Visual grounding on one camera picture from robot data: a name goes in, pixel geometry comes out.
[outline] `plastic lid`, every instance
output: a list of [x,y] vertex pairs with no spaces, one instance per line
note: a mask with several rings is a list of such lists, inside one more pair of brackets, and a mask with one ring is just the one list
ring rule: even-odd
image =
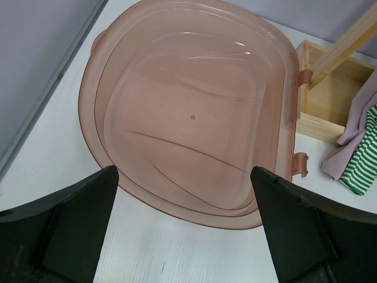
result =
[[250,172],[290,179],[299,69],[268,22],[217,0],[143,0],[98,36],[79,113],[120,186],[175,217],[261,225]]

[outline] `green striped cloth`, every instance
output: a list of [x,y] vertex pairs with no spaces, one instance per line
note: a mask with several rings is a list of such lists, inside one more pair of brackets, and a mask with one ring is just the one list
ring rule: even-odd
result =
[[339,181],[363,196],[377,177],[377,106],[366,114],[366,131]]

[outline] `white surface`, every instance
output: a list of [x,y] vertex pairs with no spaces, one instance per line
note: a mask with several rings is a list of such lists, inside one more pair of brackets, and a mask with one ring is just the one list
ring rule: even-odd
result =
[[[135,2],[109,0],[0,183],[0,210],[38,199],[99,170],[78,122],[81,77],[94,38]],[[295,47],[304,39],[328,45],[276,26]],[[295,182],[348,205],[373,211],[376,187],[361,198],[319,173],[319,160],[331,150],[329,144],[297,134],[296,151],[308,153],[310,173],[305,179],[295,177]],[[262,227],[225,231],[198,226],[167,216],[118,189],[95,282],[268,283],[277,282],[277,278]]]

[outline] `pink cloth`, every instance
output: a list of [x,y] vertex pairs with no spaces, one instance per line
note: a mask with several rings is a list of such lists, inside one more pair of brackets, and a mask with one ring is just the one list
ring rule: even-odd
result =
[[322,162],[320,169],[339,180],[365,134],[366,113],[377,105],[377,71],[375,70],[359,90],[349,110],[347,126],[337,142],[343,145]]

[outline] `cloth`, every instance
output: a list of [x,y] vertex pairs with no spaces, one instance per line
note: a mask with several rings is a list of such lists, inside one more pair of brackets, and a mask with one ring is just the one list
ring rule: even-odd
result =
[[377,176],[377,106],[366,114],[366,131],[339,181],[364,195]]
[[365,135],[366,115],[369,109],[377,104],[377,70],[368,78],[359,90],[349,110],[348,121],[344,133],[337,142],[343,145],[322,162],[320,169],[339,180],[346,169],[348,161]]

